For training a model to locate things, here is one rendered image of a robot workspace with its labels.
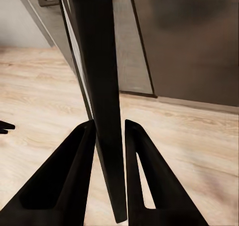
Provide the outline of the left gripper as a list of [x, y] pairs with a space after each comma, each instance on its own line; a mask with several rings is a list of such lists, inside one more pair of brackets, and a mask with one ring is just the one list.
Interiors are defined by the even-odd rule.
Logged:
[[6, 129], [15, 129], [15, 125], [7, 123], [5, 121], [0, 121], [0, 134], [7, 134], [8, 130]]

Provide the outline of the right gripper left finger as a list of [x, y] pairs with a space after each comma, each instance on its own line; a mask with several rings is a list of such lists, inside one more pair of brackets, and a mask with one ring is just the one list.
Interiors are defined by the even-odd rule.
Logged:
[[0, 211], [0, 226], [83, 226], [96, 143], [78, 125]]

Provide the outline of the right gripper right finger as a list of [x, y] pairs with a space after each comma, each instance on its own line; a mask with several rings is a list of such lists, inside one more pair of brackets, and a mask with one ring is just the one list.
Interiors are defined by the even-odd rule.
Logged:
[[[156, 209], [144, 206], [138, 153]], [[209, 226], [144, 128], [125, 120], [128, 226]]]

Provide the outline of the poster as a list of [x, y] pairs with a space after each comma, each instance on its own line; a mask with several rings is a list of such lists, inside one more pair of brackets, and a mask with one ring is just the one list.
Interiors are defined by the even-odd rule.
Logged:
[[59, 0], [116, 223], [128, 220], [113, 0]]

